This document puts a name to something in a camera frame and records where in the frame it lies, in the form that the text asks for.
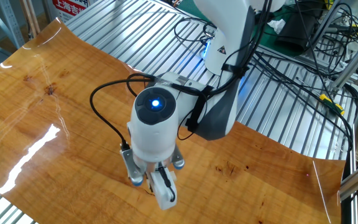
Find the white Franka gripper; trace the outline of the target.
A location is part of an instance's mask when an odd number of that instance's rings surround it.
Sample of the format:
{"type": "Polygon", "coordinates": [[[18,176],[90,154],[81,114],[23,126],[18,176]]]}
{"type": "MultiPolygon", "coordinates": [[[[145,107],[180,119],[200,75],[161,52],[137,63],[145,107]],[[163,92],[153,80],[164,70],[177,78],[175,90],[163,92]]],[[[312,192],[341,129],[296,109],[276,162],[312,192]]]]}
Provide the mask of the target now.
{"type": "Polygon", "coordinates": [[[168,169],[164,171],[166,178],[164,178],[159,171],[149,174],[150,187],[161,210],[174,207],[178,199],[175,180],[168,169]]]}

